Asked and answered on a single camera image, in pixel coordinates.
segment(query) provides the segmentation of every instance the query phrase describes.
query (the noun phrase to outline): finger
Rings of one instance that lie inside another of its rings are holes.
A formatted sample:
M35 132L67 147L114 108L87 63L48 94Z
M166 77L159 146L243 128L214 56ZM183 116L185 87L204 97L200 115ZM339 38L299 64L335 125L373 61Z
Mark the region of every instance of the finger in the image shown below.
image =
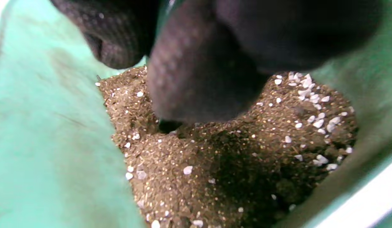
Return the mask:
M363 46L380 0L216 0L216 15L263 71L304 71Z
M124 69L149 55L154 42L159 0L50 0L83 32L94 56Z
M155 43L147 77L160 118L231 120L248 110L270 76L257 73L212 7L210 0L185 1Z

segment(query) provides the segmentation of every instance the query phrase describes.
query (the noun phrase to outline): mint green container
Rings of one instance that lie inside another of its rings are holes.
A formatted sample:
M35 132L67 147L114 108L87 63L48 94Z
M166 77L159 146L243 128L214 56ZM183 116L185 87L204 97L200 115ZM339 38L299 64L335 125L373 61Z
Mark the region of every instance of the mint green container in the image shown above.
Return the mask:
M160 26L180 2L165 2ZM384 26L368 46L310 72L352 101L361 130L352 155L279 228L364 228L392 211L392 0L385 10ZM117 73L95 60L48 0L6 5L0 228L143 227L95 86L96 75ZM392 228L392 214L378 227Z

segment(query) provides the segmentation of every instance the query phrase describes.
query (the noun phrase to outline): dirt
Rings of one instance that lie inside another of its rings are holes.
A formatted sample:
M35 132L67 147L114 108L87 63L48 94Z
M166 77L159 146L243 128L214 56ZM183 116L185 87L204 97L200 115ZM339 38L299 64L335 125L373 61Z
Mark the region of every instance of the dirt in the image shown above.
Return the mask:
M318 101L318 110L299 99L298 91L306 88L298 81L289 85L288 73L274 75L256 105L234 121L183 125L162 134L145 79L146 68L134 68L101 80L99 88L116 127L112 139L125 155L135 200L149 226L271 227L310 196L355 142L358 129L349 102L315 84L313 98L330 98ZM308 119L318 120L320 113L325 118L317 128ZM329 133L326 126L334 117L340 122Z

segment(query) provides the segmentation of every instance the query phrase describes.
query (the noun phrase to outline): green fabric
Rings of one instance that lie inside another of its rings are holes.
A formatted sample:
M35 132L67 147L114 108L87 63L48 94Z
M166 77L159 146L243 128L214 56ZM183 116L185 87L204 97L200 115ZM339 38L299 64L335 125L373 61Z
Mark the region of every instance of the green fabric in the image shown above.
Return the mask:
M0 25L0 228L139 228L97 62L48 0L11 1Z

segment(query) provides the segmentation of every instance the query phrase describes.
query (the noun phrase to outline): hand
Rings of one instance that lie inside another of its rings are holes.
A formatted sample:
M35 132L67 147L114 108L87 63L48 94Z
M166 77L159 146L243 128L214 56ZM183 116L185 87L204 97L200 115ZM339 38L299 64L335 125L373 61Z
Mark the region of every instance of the hand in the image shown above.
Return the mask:
M268 78L307 71L352 52L381 22L380 0L186 0L154 41L158 0L51 0L105 65L151 60L157 116L228 121L247 111Z

